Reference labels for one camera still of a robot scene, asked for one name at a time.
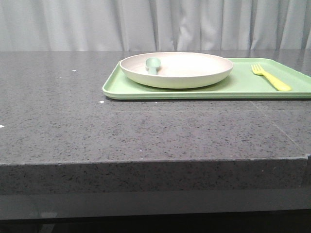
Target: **dark floor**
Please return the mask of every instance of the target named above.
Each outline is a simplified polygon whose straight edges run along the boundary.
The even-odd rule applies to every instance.
[[[0,221],[0,227],[0,233],[311,233],[311,210]]]

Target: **gray granite countertop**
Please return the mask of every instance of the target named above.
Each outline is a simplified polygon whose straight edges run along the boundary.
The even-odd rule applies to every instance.
[[[202,52],[311,76],[310,50]],[[311,185],[311,101],[105,97],[138,53],[0,53],[0,195]]]

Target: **plate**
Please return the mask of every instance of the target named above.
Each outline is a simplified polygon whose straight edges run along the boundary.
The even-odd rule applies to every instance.
[[[161,60],[156,75],[148,74],[145,62]],[[226,78],[233,63],[223,57],[196,52],[154,52],[127,57],[120,62],[125,75],[140,84],[172,89],[212,85]]]

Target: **fork handle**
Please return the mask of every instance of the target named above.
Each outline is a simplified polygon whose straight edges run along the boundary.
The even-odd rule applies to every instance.
[[[292,88],[288,86],[286,83],[282,82],[276,76],[268,73],[263,72],[263,75],[267,78],[267,80],[276,88],[278,91],[290,91]]]

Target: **tray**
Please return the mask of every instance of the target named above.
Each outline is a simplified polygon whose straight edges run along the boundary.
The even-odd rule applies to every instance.
[[[116,100],[170,99],[309,99],[311,77],[265,58],[229,58],[234,67],[219,83],[192,89],[163,89],[141,85],[125,76],[119,63],[103,85],[104,94]],[[252,64],[263,68],[292,87],[277,91],[263,77],[253,74]]]

